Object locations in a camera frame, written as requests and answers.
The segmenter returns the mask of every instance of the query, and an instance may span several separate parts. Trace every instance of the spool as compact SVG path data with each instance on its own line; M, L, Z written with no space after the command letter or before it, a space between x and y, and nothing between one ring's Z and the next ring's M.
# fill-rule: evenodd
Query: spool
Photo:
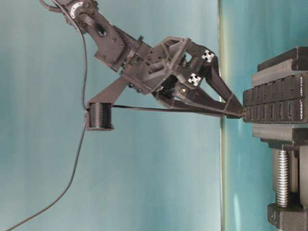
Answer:
M90 129L111 130L111 103L90 104Z

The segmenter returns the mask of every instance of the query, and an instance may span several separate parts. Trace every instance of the blue wall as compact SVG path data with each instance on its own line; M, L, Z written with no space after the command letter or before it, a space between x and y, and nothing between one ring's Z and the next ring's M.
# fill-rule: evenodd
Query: blue wall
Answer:
M218 53L212 0L99 0L100 11L150 45L190 37ZM81 132L83 56L76 31L38 0L1 3L0 230L64 189ZM117 74L93 57L87 99ZM127 90L118 103L156 107ZM86 133L67 195L21 231L220 229L219 119L114 110L113 132Z
M264 60L308 46L307 0L221 0L221 68L243 101L251 75ZM252 125L223 122L224 230L271 231L267 205L272 191L271 149L252 137Z

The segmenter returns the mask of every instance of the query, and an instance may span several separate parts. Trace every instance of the black robotic arm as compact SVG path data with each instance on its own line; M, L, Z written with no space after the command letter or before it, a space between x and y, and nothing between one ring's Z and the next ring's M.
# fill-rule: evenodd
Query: black robotic arm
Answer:
M50 11L60 8L42 4ZM243 107L219 75L217 56L189 38L167 37L155 47L111 25L95 0L58 0L68 23L72 20L96 42L95 57L120 77L88 102L88 130L112 130L111 108L126 86L152 94L173 110L241 118ZM200 84L206 82L224 102L213 100Z

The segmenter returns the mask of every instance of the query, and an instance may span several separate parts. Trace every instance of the screw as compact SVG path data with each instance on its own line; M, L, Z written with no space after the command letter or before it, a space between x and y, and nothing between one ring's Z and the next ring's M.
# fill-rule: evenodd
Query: screw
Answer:
M289 203L289 154L287 151L278 151L277 161L277 206L287 208Z

